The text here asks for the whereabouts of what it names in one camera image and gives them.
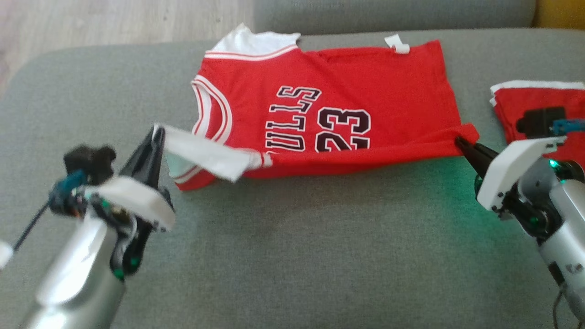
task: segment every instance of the jersey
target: jersey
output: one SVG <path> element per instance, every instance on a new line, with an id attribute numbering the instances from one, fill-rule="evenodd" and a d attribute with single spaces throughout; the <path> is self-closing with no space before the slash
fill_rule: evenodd
<path id="1" fill-rule="evenodd" d="M 411 47 L 303 52 L 299 33 L 254 34 L 240 25 L 205 53 L 192 81 L 193 133 L 261 159 L 244 176 L 342 174 L 393 163 L 459 156 L 462 125 L 438 41 Z M 213 175 L 173 165 L 179 189 Z"/>
<path id="2" fill-rule="evenodd" d="M 526 139 L 516 130 L 516 123 L 531 109 L 564 107 L 567 119 L 585 118 L 585 84 L 559 81 L 514 80 L 492 86 L 491 103 L 508 143 Z M 585 133 L 569 133 L 565 145 L 544 156 L 555 160 L 574 160 L 585 165 Z"/>

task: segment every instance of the white tag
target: white tag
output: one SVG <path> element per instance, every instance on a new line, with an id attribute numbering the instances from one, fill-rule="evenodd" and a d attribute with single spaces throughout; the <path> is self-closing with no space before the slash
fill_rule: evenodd
<path id="1" fill-rule="evenodd" d="M 386 44 L 390 48 L 394 48 L 397 54 L 408 54 L 410 52 L 410 46 L 402 43 L 398 34 L 387 36 L 384 38 L 384 41 L 386 41 Z"/>
<path id="2" fill-rule="evenodd" d="M 402 44 L 402 41 L 398 35 L 387 36 L 384 38 L 384 41 L 386 41 L 390 48 L 396 46 L 397 44 Z"/>

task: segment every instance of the yellow object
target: yellow object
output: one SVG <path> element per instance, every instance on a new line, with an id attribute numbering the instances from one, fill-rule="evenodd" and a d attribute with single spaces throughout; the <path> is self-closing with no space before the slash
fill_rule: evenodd
<path id="1" fill-rule="evenodd" d="M 585 30 L 585 0 L 538 0 L 534 26 Z"/>

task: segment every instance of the gray couch cushion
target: gray couch cushion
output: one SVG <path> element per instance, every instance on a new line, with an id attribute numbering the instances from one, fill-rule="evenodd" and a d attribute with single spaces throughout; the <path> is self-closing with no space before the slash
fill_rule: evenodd
<path id="1" fill-rule="evenodd" d="M 303 37 L 305 50 L 383 46 L 389 33 Z M 496 149 L 489 86 L 585 80 L 585 33 L 446 30 L 440 39 L 462 121 Z M 0 101 L 0 238 L 15 239 L 62 177 L 61 157 L 108 143 L 120 168 L 152 122 L 189 129 L 189 85 L 214 42 L 50 53 Z M 556 285 L 535 244 L 473 194 L 462 158 L 335 177 L 243 179 L 180 193 L 176 230 L 153 234 L 114 328 L 549 328 Z M 44 217 L 0 276 L 0 327 L 14 328 L 73 230 Z M 574 319 L 563 303 L 562 327 Z"/>
<path id="2" fill-rule="evenodd" d="M 520 28 L 535 0 L 253 0 L 255 32 L 303 34 Z"/>

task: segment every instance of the black cable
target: black cable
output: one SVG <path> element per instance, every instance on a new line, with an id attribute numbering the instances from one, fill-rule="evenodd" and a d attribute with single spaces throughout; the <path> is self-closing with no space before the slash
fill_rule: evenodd
<path id="1" fill-rule="evenodd" d="M 14 252 L 16 252 L 18 250 L 18 248 L 20 248 L 20 245 L 25 241 L 26 237 L 29 235 L 30 230 L 33 229 L 34 225 L 37 223 L 39 218 L 43 215 L 44 211 L 47 210 L 48 207 L 49 207 L 49 203 L 43 204 L 41 209 L 39 209 L 37 211 L 37 214 L 35 215 L 35 217 L 33 217 L 33 219 L 30 221 L 29 225 L 26 227 L 25 231 L 22 232 L 22 235 L 20 236 L 18 241 L 16 241 L 16 243 L 14 244 L 14 247 L 13 247 Z"/>
<path id="2" fill-rule="evenodd" d="M 559 324 L 556 321 L 556 309 L 559 307 L 560 299 L 563 297 L 563 291 L 560 290 L 556 295 L 555 303 L 552 304 L 552 325 L 555 329 L 559 329 Z"/>

